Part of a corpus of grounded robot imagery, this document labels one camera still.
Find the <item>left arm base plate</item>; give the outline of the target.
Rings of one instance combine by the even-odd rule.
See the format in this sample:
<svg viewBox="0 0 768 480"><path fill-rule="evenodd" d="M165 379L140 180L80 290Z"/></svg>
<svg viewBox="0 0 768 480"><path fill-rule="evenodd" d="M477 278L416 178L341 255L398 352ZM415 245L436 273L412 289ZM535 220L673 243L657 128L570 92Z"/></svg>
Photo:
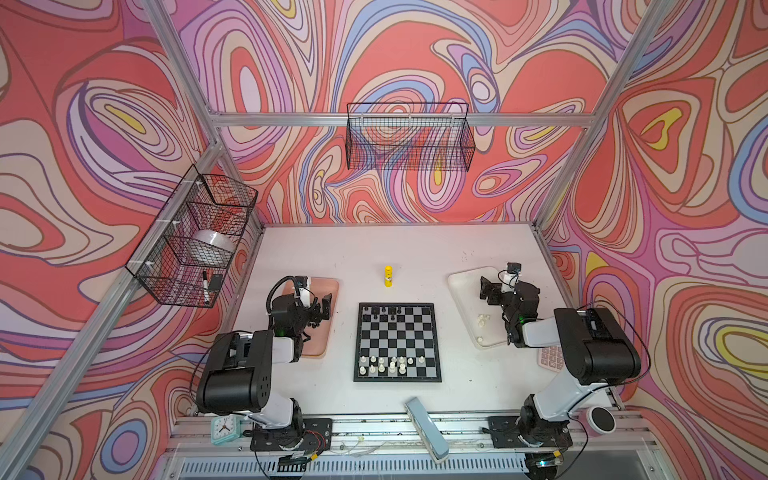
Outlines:
<svg viewBox="0 0 768 480"><path fill-rule="evenodd" d="M331 418L294 419L284 428L265 429L258 423L250 430L250 450L262 452L298 452L320 454L332 445Z"/></svg>

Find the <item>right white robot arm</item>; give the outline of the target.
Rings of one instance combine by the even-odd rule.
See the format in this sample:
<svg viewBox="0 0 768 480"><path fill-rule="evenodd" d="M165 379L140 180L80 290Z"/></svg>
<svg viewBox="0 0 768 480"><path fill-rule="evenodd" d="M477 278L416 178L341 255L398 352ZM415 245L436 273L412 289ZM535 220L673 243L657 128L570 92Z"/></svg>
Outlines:
<svg viewBox="0 0 768 480"><path fill-rule="evenodd" d="M641 356L610 310L557 308L538 318L540 290L517 281L480 279L479 298L501 308L506 340L517 348L560 348L564 367L529 395L514 431L539 443L562 431L570 413L593 393L640 376Z"/></svg>

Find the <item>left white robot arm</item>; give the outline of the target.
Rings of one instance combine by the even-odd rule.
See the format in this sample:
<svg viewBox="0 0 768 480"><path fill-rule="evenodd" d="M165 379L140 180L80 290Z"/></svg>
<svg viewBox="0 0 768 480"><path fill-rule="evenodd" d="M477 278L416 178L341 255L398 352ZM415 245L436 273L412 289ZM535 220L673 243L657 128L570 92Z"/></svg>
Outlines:
<svg viewBox="0 0 768 480"><path fill-rule="evenodd" d="M269 434L302 434L298 402L272 391L273 367L300 360L311 340L308 330L330 319L332 304L331 293L316 296L303 277L278 280L265 301L265 329L232 331L214 340L195 393L198 410L248 418Z"/></svg>

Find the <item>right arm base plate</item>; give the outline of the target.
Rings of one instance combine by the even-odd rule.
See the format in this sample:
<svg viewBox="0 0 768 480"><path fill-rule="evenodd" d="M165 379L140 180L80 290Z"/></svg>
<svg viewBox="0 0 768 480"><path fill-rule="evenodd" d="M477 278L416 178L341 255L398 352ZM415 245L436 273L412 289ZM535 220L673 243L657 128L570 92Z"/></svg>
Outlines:
<svg viewBox="0 0 768 480"><path fill-rule="evenodd" d="M494 448L533 448L567 450L573 440L567 422L521 421L517 415L489 416L484 431Z"/></svg>

